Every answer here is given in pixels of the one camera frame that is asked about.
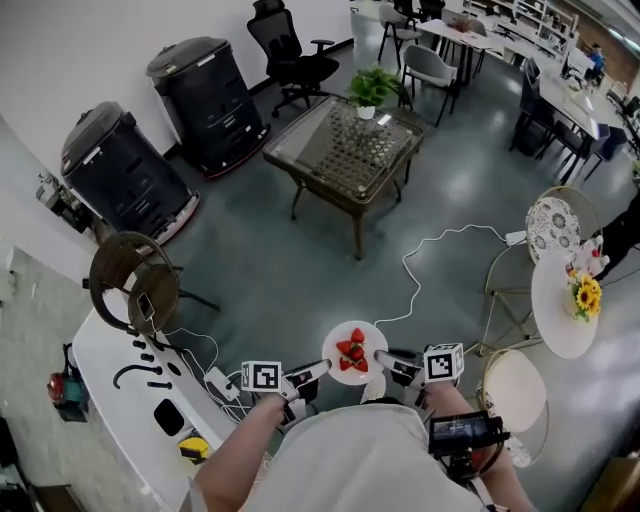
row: black trash can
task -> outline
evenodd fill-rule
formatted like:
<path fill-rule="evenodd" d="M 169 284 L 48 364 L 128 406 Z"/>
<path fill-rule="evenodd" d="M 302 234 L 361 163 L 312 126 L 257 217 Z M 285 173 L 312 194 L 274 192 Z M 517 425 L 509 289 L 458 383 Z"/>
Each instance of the black trash can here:
<path fill-rule="evenodd" d="M 267 130 L 224 39 L 197 37 L 164 48 L 147 66 L 184 156 L 205 177 L 254 153 Z"/>
<path fill-rule="evenodd" d="M 117 231 L 152 238 L 172 222 L 192 194 L 178 173 L 115 102 L 85 113 L 62 150 L 62 177 Z"/>

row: wooden chair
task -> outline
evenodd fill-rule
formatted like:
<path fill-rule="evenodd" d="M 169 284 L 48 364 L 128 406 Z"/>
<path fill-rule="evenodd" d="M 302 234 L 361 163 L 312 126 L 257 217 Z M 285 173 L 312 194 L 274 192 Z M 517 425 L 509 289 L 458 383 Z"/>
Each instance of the wooden chair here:
<path fill-rule="evenodd" d="M 88 279 L 91 301 L 105 322 L 136 336 L 162 329 L 175 311 L 179 298 L 190 298 L 220 311 L 217 304 L 180 289 L 178 272 L 182 270 L 182 267 L 174 267 L 160 246 L 148 236 L 131 231 L 116 233 L 100 246 L 91 263 Z M 136 279 L 130 285 L 133 275 Z M 128 322 L 116 318 L 104 301 L 103 294 L 112 288 L 128 295 Z M 139 306 L 143 294 L 154 309 L 149 319 L 145 319 Z"/>

